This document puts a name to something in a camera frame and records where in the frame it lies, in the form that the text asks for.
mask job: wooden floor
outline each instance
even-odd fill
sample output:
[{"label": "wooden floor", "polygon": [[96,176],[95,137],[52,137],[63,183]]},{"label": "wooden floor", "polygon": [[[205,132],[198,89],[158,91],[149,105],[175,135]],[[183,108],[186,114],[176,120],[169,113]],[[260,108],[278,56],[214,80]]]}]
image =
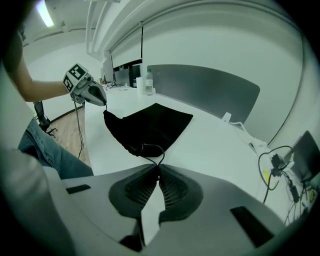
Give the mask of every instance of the wooden floor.
[{"label": "wooden floor", "polygon": [[[85,134],[85,109],[78,109],[80,130],[83,138],[84,148],[81,151],[80,160],[91,166],[86,144]],[[81,149],[81,141],[78,132],[78,122],[76,112],[65,115],[64,117],[53,122],[50,127],[56,128],[58,131],[54,131],[55,140],[71,154],[78,157]]]}]

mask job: white cup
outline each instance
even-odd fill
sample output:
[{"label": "white cup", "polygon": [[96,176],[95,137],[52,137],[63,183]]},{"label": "white cup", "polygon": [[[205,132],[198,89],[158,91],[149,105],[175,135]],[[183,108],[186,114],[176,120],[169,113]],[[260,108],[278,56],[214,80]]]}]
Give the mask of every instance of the white cup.
[{"label": "white cup", "polygon": [[136,78],[136,93],[138,96],[145,94],[145,78],[137,77]]}]

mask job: jeans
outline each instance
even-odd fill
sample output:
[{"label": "jeans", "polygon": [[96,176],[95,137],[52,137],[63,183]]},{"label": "jeans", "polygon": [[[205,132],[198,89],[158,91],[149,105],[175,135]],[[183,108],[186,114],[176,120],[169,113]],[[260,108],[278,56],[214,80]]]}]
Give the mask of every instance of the jeans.
[{"label": "jeans", "polygon": [[18,149],[36,157],[42,166],[56,169],[62,180],[94,175],[88,165],[42,131],[35,119],[31,120],[25,130]]}]

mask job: white desk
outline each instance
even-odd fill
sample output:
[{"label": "white desk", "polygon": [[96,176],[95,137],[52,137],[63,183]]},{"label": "white desk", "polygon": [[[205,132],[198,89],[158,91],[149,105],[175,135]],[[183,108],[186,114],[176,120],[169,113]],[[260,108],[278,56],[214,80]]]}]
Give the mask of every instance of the white desk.
[{"label": "white desk", "polygon": [[[108,111],[119,118],[154,103],[193,115],[183,133],[165,152],[164,164],[227,180],[263,201],[266,186],[259,175],[257,155],[239,138],[235,131],[237,128],[203,110],[158,94],[138,97],[133,88],[113,88],[107,91]],[[130,154],[112,136],[104,122],[104,110],[104,107],[89,103],[85,106],[85,139],[94,175],[149,163],[142,157]],[[134,133],[134,127],[128,133]],[[266,205],[285,220],[290,203],[282,177],[277,189],[269,192]]]}]

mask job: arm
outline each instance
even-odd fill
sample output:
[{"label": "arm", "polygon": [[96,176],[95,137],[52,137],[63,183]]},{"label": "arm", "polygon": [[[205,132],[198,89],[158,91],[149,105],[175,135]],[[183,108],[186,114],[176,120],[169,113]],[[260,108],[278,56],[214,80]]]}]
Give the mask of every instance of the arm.
[{"label": "arm", "polygon": [[25,60],[21,57],[18,68],[11,77],[26,102],[37,102],[51,99],[68,93],[62,81],[35,81],[30,77]]}]

